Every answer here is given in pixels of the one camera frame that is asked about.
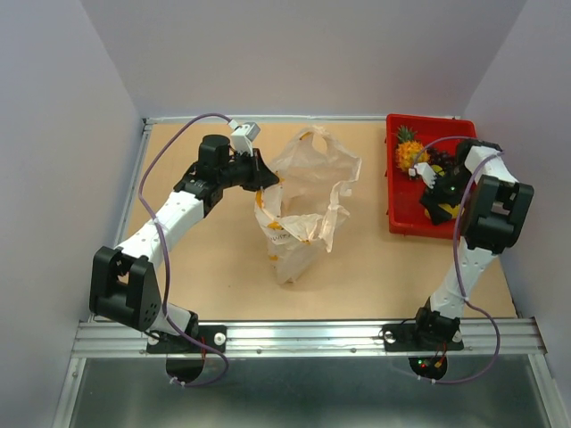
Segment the white plastic bag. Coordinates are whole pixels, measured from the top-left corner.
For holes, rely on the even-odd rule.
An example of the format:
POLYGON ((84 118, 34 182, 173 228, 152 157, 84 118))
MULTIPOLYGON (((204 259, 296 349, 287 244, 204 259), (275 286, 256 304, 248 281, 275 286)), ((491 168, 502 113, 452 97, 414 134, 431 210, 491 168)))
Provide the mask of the white plastic bag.
POLYGON ((255 194, 254 215, 266 237, 278 284, 296 281, 333 249, 335 232, 350 212, 361 157, 323 127, 301 130, 270 163, 278 182, 255 194))

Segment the dark purple fake grapes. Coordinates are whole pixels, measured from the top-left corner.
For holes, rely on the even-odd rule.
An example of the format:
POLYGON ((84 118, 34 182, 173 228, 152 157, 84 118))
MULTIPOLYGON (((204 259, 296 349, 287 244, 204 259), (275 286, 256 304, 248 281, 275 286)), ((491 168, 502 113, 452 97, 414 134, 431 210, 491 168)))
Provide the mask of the dark purple fake grapes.
POLYGON ((446 151, 434 147, 428 148, 429 164, 437 165, 442 169, 449 169, 455 165, 455 156, 446 151))

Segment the orange fake pineapple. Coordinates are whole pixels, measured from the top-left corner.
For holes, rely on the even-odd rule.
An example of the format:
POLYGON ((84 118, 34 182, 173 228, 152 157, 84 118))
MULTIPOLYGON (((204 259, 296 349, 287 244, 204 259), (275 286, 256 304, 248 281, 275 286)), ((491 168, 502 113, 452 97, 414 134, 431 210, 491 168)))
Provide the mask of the orange fake pineapple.
POLYGON ((397 129, 397 145, 395 149, 395 162, 397 168, 404 174, 409 173, 416 159, 418 162, 429 162, 430 155, 423 152, 424 145, 416 138, 417 132, 406 126, 399 126, 397 129))

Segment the yellow-green fake starfruit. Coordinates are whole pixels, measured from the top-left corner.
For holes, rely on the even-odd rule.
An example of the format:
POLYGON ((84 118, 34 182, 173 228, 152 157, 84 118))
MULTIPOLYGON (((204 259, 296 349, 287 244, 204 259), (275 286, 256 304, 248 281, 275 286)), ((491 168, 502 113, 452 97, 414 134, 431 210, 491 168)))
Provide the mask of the yellow-green fake starfruit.
POLYGON ((430 165, 429 171, 431 172, 431 177, 435 180, 445 176, 445 171, 438 165, 430 165))

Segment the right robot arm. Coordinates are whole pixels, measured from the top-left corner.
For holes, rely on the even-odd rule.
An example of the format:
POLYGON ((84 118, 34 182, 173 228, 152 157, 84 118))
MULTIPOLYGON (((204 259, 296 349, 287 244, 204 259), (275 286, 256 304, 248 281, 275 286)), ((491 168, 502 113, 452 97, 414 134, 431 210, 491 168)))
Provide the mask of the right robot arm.
POLYGON ((420 203, 431 221, 454 222, 451 268, 410 327, 421 348, 453 341, 481 274, 520 236, 534 189, 509 172, 502 154, 498 144, 469 138, 444 172, 420 160, 409 168, 425 184, 420 203))

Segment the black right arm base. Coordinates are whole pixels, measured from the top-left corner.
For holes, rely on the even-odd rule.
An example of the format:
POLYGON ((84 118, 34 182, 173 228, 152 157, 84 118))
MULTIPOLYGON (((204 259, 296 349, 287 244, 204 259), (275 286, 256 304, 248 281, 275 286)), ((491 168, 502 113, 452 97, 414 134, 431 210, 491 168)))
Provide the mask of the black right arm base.
POLYGON ((380 338, 387 352, 463 350, 463 341, 455 342, 456 326, 433 327, 412 323, 384 325, 380 338))

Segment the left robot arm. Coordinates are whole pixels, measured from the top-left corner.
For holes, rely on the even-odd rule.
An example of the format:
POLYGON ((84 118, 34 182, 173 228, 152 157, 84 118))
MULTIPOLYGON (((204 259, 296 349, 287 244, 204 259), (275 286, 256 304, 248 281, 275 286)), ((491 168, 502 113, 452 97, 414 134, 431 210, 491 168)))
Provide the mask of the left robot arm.
POLYGON ((167 333, 177 350, 198 343, 198 316, 168 302, 156 271, 180 239, 206 218, 226 189, 256 192, 277 184, 264 163, 255 136, 245 126, 231 136, 207 135, 198 159, 175 184, 166 202, 132 236, 94 256, 89 308, 92 313, 139 332, 167 333))

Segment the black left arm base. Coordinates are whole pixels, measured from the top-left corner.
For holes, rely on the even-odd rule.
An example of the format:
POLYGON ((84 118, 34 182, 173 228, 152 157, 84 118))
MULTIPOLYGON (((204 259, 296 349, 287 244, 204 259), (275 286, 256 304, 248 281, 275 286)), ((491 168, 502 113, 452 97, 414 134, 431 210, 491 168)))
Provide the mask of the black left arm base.
MULTIPOLYGON (((228 328, 225 325, 200 324, 195 339, 217 351, 225 352, 227 337, 228 328)), ((204 349, 179 335, 152 331, 147 337, 145 351, 151 355, 198 354, 204 352, 204 349)))

